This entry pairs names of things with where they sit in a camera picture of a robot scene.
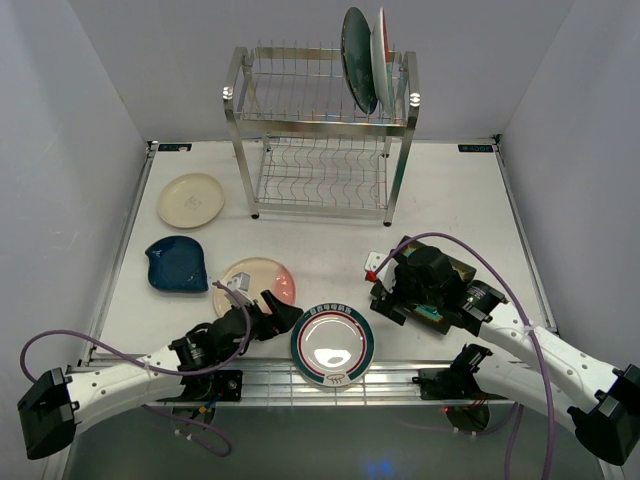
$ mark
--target stainless steel dish rack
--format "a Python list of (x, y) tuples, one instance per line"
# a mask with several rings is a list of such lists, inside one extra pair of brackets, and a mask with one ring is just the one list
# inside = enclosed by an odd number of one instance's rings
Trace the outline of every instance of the stainless steel dish rack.
[[(388, 115), (378, 106), (367, 115), (345, 85), (340, 49), (236, 47), (222, 98), (253, 218), (285, 211), (391, 225), (420, 109), (416, 54), (392, 52), (392, 60), (395, 111)], [(256, 136), (262, 138), (259, 169), (250, 168), (242, 141)], [(393, 138), (401, 139), (397, 161), (389, 161)], [(393, 173), (388, 164), (395, 164)]]

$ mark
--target plate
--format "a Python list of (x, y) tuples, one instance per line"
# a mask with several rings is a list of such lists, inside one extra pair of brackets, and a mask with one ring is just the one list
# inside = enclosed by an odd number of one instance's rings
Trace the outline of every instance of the plate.
[(160, 193), (158, 215), (176, 228), (195, 228), (210, 222), (224, 205), (220, 182), (204, 173), (190, 173), (172, 180)]
[(340, 387), (358, 380), (373, 361), (371, 327), (353, 308), (340, 303), (318, 305), (291, 332), (291, 355), (309, 380)]
[[(265, 313), (271, 313), (271, 309), (260, 296), (260, 292), (271, 290), (278, 300), (293, 305), (296, 302), (296, 284), (293, 275), (281, 263), (269, 258), (253, 257), (234, 263), (225, 272), (222, 283), (226, 285), (231, 279), (240, 273), (248, 276), (248, 291), (252, 299), (258, 300), (258, 305)], [(231, 303), (220, 288), (213, 294), (213, 307), (218, 316), (222, 317), (231, 308)]]
[(373, 68), (373, 85), (378, 100), (380, 100), (384, 112), (393, 117), (395, 110), (393, 84), (391, 83), (393, 63), (391, 61), (391, 52), (389, 51), (387, 21), (383, 8), (380, 8), (380, 13), (371, 33), (371, 64)]
[(360, 9), (347, 10), (342, 23), (340, 57), (345, 80), (354, 100), (366, 114), (378, 104), (371, 69), (371, 30)]
[(153, 288), (166, 292), (206, 292), (207, 270), (202, 245), (190, 237), (172, 235), (144, 252), (149, 258), (147, 278)]

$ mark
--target blue plate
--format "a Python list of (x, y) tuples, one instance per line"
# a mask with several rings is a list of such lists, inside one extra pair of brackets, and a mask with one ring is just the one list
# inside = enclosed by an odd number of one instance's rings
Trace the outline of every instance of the blue plate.
[(165, 292), (198, 293), (209, 289), (204, 252), (193, 238), (181, 235), (158, 240), (144, 252), (149, 283)]

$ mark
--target white plate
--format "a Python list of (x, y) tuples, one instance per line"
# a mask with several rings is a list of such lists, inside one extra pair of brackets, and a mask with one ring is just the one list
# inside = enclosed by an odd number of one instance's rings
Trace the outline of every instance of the white plate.
[(220, 182), (204, 173), (172, 180), (160, 193), (157, 210), (172, 227), (195, 228), (210, 222), (224, 205)]
[[(258, 306), (265, 313), (271, 310), (260, 296), (260, 292), (271, 290), (271, 293), (283, 303), (293, 305), (296, 302), (296, 284), (293, 275), (281, 263), (269, 258), (253, 257), (240, 260), (229, 267), (222, 277), (222, 284), (226, 285), (231, 279), (244, 273), (248, 276), (248, 293), (252, 300), (258, 301)], [(218, 316), (222, 317), (231, 308), (231, 303), (224, 294), (224, 290), (216, 288), (213, 294), (213, 307)]]
[(376, 96), (382, 104), (384, 112), (393, 117), (395, 109), (391, 78), (393, 63), (389, 52), (387, 22), (384, 18), (383, 8), (380, 8), (378, 18), (373, 25), (373, 32), (371, 32), (371, 66), (373, 68), (373, 85), (376, 89)]
[(340, 303), (318, 305), (291, 332), (291, 356), (309, 380), (340, 387), (358, 380), (373, 362), (371, 327), (356, 310)]

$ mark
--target white tabletop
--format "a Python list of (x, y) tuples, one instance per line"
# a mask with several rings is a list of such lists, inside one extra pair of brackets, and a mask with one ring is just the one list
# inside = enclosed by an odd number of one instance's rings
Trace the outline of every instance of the white tabletop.
[[(246, 148), (259, 149), (260, 145), (247, 142)], [(257, 167), (250, 165), (254, 171)], [(220, 215), (202, 228), (174, 229), (158, 217), (156, 201), (167, 183), (191, 172), (216, 177), (225, 189), (226, 204)], [(200, 242), (212, 280), (238, 260), (269, 257), (293, 274), (296, 305), (302, 309), (326, 302), (355, 308), (373, 329), (376, 361), (452, 360), (464, 343), (483, 342), (455, 328), (442, 336), (411, 320), (400, 327), (369, 309), (371, 284), (364, 281), (363, 271), (368, 253), (388, 252), (404, 235), (425, 231), (448, 233), (470, 244), (512, 286), (531, 321), (543, 325), (492, 153), (459, 153), (453, 144), (414, 142), (393, 225), (386, 228), (377, 220), (281, 214), (263, 213), (260, 219), (253, 220), (230, 143), (200, 142), (194, 143), (190, 152), (158, 152), (104, 318), (101, 340), (127, 353), (145, 354), (182, 337), (197, 323), (215, 320), (212, 291), (201, 295), (161, 293), (147, 281), (145, 250), (160, 238), (178, 234)], [(500, 290), (491, 275), (460, 247), (442, 239), (426, 240), (424, 243), (477, 267), (476, 278)], [(289, 335), (256, 341), (246, 356), (291, 358)]]

